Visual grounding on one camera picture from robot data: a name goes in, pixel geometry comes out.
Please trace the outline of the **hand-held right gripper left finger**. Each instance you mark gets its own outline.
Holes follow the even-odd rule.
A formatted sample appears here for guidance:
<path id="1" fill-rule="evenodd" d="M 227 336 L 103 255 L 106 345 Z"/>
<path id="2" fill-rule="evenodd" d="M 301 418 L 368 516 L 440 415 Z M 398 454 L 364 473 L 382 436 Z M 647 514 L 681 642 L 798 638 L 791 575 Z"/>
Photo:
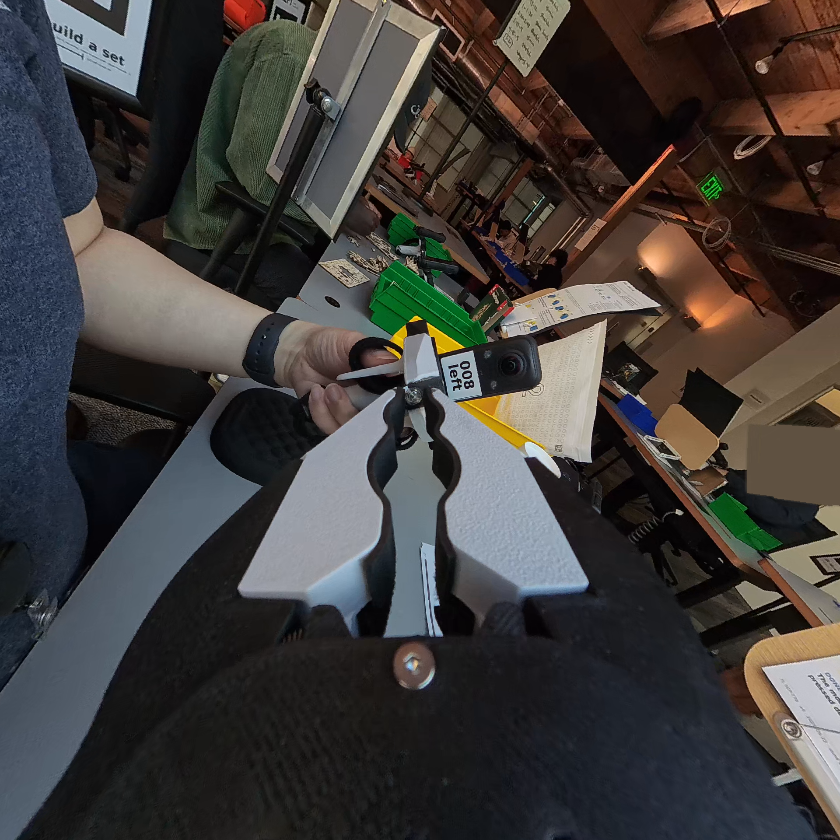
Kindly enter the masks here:
<path id="1" fill-rule="evenodd" d="M 397 432 L 393 389 L 307 453 L 238 584 L 242 597 L 332 606 L 353 634 L 384 635 L 396 577 L 384 489 Z"/>

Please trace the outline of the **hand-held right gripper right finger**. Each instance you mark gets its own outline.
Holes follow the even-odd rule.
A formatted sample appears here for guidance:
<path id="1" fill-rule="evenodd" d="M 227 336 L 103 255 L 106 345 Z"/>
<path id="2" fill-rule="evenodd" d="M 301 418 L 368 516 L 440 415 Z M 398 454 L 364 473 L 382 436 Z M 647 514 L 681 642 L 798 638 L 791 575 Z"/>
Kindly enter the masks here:
<path id="1" fill-rule="evenodd" d="M 554 475 L 436 388 L 429 391 L 440 601 L 483 624 L 500 603 L 585 592 L 589 580 L 531 470 Z"/>

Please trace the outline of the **small green cardboard box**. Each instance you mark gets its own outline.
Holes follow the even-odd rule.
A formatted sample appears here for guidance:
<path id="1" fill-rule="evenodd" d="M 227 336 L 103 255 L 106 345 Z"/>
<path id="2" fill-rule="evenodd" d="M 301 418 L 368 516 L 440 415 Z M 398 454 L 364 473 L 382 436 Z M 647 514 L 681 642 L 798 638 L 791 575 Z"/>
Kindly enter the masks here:
<path id="1" fill-rule="evenodd" d="M 469 314 L 469 318 L 479 326 L 484 334 L 491 330 L 513 312 L 513 305 L 506 290 L 499 284 L 492 286 L 479 301 L 478 306 Z"/>

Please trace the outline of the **green plastic bin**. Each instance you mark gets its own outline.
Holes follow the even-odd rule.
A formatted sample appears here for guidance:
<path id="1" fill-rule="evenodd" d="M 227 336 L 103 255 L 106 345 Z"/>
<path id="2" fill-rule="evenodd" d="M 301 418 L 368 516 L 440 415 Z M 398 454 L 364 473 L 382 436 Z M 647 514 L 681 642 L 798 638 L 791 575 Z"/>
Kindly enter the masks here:
<path id="1" fill-rule="evenodd" d="M 432 259 L 451 261 L 452 257 L 445 247 L 446 236 L 431 228 L 417 226 L 408 216 L 399 213 L 394 216 L 388 228 L 388 239 L 392 246 L 420 246 Z"/>
<path id="2" fill-rule="evenodd" d="M 487 343 L 482 328 L 465 309 L 398 261 L 380 274 L 369 307 L 373 324 L 390 334 L 420 318 L 462 346 Z"/>
<path id="3" fill-rule="evenodd" d="M 736 539 L 751 548 L 766 553 L 781 548 L 782 541 L 762 529 L 751 519 L 747 508 L 728 493 L 711 500 L 708 507 Z"/>

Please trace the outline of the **black padded cushion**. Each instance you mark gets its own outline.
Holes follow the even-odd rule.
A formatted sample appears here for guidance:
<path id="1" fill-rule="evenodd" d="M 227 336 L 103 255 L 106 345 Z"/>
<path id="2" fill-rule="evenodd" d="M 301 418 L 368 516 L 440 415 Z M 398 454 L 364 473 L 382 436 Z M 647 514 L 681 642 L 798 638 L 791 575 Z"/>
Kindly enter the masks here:
<path id="1" fill-rule="evenodd" d="M 209 445 L 223 467 L 264 487 L 325 438 L 295 396 L 263 387 L 242 391 L 226 405 Z"/>

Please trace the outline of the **white instruction sheet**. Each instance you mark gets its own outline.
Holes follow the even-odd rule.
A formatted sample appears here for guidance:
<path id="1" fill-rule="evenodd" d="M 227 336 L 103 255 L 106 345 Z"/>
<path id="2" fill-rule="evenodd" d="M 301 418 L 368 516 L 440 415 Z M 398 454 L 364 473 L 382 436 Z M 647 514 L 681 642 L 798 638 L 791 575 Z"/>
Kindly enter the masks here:
<path id="1" fill-rule="evenodd" d="M 501 321 L 506 338 L 532 335 L 590 316 L 658 311 L 663 306 L 626 280 L 578 285 L 519 300 Z"/>

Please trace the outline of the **blue plastic bin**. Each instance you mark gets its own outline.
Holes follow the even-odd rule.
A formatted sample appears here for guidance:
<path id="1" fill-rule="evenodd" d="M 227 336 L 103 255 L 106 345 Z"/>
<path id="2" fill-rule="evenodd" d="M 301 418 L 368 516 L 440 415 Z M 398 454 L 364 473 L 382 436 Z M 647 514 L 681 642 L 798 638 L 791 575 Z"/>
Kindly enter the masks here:
<path id="1" fill-rule="evenodd" d="M 624 415 L 626 420 L 639 429 L 642 434 L 656 436 L 657 418 L 648 406 L 640 402 L 635 395 L 624 395 L 616 404 L 616 410 Z"/>

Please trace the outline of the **black smartwatch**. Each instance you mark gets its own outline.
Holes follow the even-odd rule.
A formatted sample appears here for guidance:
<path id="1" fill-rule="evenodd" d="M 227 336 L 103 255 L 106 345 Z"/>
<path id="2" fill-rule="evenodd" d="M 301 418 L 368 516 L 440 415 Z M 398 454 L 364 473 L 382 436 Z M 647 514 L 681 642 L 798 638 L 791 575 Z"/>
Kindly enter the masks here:
<path id="1" fill-rule="evenodd" d="M 296 318 L 276 312 L 259 321 L 242 361 L 243 370 L 250 380 L 271 388 L 280 387 L 276 378 L 275 356 L 282 333 L 296 321 Z"/>

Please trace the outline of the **black sign stand pole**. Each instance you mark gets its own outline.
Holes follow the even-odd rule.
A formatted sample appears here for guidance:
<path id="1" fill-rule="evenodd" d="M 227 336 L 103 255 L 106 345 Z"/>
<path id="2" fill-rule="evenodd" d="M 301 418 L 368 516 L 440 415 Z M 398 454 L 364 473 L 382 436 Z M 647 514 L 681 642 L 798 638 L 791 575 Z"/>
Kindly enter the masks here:
<path id="1" fill-rule="evenodd" d="M 220 182 L 215 185 L 217 192 L 233 200 L 236 208 L 199 277 L 207 282 L 214 283 L 218 271 L 236 251 L 237 247 L 245 241 L 246 236 L 255 233 L 256 236 L 248 252 L 245 266 L 239 273 L 234 285 L 234 294 L 239 298 L 245 297 L 256 278 L 271 240 L 281 226 L 280 220 L 308 163 L 324 123 L 332 121 L 339 115 L 338 104 L 327 88 L 320 85 L 317 79 L 310 79 L 304 85 L 303 91 L 309 109 L 292 148 L 289 161 L 265 212 L 261 213 L 259 211 L 261 205 L 251 199 L 247 192 L 234 183 Z"/>

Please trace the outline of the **metal clamp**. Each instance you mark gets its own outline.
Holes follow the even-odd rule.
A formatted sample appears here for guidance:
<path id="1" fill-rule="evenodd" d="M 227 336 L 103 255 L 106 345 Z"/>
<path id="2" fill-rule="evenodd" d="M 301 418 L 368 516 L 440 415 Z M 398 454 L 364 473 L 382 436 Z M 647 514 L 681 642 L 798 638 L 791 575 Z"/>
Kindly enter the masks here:
<path id="1" fill-rule="evenodd" d="M 25 613 L 33 626 L 32 638 L 38 641 L 46 634 L 59 611 L 59 599 L 47 590 L 38 593 L 25 607 Z"/>

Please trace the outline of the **tan wooden clipboard stand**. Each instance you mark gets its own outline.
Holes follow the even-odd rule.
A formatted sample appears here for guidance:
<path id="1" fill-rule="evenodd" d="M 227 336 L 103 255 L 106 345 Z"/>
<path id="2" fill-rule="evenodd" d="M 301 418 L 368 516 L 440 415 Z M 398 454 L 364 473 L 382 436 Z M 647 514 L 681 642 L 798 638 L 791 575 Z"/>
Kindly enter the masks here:
<path id="1" fill-rule="evenodd" d="M 787 746 L 783 732 L 774 721 L 774 717 L 782 712 L 788 712 L 788 709 L 763 673 L 763 667 L 765 666 L 789 664 L 834 655 L 839 655 L 839 627 L 837 624 L 825 625 L 790 635 L 772 637 L 754 645 L 745 660 L 744 674 L 753 700 L 771 725 L 773 733 L 786 751 L 792 765 L 813 793 L 817 803 L 833 825 L 835 832 L 838 833 L 839 792 L 838 798 L 826 797 L 824 792 L 809 777 L 806 769 L 795 758 L 791 748 Z"/>

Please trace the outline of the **white hanging ceiling sign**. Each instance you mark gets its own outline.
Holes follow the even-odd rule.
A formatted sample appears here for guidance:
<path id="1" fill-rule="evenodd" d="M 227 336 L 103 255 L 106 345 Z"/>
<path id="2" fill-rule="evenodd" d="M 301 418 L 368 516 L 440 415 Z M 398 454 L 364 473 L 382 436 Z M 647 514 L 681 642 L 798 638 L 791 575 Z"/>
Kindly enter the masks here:
<path id="1" fill-rule="evenodd" d="M 569 1 L 518 1 L 493 44 L 527 77 L 570 10 Z"/>

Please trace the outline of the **white printed paper sheet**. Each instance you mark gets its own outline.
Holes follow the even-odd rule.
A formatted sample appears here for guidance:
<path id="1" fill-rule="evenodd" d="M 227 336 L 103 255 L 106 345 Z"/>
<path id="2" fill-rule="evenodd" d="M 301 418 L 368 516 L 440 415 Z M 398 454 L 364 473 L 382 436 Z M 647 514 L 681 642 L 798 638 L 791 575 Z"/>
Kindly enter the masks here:
<path id="1" fill-rule="evenodd" d="M 788 712 L 774 717 L 794 757 L 826 797 L 839 792 L 839 656 L 763 667 Z"/>

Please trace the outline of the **person's blue shirt torso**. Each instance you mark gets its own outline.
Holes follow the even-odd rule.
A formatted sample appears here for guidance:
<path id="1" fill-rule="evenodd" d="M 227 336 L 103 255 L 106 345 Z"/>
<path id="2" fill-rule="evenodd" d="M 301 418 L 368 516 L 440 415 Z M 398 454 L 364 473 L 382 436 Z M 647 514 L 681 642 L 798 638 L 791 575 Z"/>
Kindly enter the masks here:
<path id="1" fill-rule="evenodd" d="M 28 550 L 28 595 L 52 603 L 87 539 L 67 460 L 83 303 L 64 219 L 98 182 L 45 4 L 2 2 L 1 18 L 1 531 Z"/>

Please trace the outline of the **white printed poster sign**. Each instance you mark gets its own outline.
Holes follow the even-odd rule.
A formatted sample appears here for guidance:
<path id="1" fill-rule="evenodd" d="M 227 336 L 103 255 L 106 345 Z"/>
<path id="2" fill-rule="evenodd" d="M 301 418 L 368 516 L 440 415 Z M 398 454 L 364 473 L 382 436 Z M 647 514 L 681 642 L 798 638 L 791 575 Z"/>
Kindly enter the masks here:
<path id="1" fill-rule="evenodd" d="M 65 67 L 138 94 L 152 1 L 45 1 L 45 8 Z"/>

